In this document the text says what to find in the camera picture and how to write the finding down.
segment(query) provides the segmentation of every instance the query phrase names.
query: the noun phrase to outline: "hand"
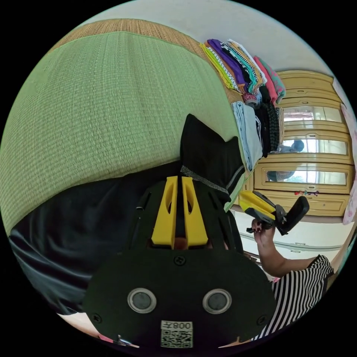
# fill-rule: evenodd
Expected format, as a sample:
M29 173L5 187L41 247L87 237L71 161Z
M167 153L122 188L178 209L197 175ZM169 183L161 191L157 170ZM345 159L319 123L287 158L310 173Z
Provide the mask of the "hand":
M261 226L261 222L258 222L256 219L253 219L252 229L254 232L254 239L259 246L263 247L273 244L275 227L272 227L270 229L263 229Z

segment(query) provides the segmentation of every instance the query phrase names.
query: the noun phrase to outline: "striped shirt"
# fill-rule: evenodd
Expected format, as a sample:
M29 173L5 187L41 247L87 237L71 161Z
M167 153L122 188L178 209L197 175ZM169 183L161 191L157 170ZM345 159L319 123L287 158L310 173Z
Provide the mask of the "striped shirt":
M291 271L272 283L277 303L275 314L252 341L273 334L311 310L325 293L327 279L333 273L328 259L319 255L307 269Z

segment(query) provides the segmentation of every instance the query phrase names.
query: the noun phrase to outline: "pink cloth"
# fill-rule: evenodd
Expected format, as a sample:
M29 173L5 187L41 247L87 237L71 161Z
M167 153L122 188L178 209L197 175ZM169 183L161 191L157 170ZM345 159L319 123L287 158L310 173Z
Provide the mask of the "pink cloth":
M260 68L260 70L264 73L265 77L267 78L267 82L266 82L265 86L267 87L267 90L269 92L269 95L270 95L270 98L271 98L271 102L275 105L275 102L278 99L278 94L276 93L276 90L275 90L275 87L274 87L274 83L271 80L271 78L269 76L269 73L266 70L266 68L259 61L259 58L257 56L254 56L253 59L257 63L257 65Z
M356 176L354 178L354 183L350 192L350 199L347 203L347 207L342 221L343 224L349 224L352 222L353 217L357 212L357 123L356 118L353 117L353 114L347 110L344 104L341 104L341 110L343 116L345 117L348 129L350 131L352 139L353 161L356 167Z

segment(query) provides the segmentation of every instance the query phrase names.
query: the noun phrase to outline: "black cloth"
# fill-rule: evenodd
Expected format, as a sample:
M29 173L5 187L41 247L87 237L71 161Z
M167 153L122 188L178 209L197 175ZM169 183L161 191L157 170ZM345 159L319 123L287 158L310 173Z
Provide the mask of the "black cloth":
M187 122L191 130L200 131L185 130L182 135L185 164L206 179L227 186L229 173L236 172L241 163L236 140L220 141L194 116ZM208 149L211 139L216 151ZM206 164L200 165L194 157ZM169 176L179 176L182 166L179 160L123 178L72 187L43 203L12 229L10 244L23 272L56 313L83 312L89 280L111 255L123 250L136 205L146 189ZM232 230L241 249L239 233Z
M260 87L260 93L262 96L261 109L266 112L269 120L270 151L276 151L279 146L279 117L276 108L271 102L269 91L266 86Z
M254 113L261 123L260 137L263 141L263 157L268 157L268 153L271 149L268 114L265 108L262 106L260 106L259 108L255 108Z

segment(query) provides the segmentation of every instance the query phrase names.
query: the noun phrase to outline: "mirror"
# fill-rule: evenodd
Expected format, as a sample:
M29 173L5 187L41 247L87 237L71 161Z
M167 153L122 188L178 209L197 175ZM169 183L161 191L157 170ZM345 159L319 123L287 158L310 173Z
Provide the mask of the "mirror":
M347 143L338 140L314 138L284 140L283 144L279 146L279 152L277 153L291 154L298 152L347 155Z
M290 107L284 109L284 121L327 120L343 123L340 110L328 107Z
M266 182L346 185L346 174L329 171L266 171Z

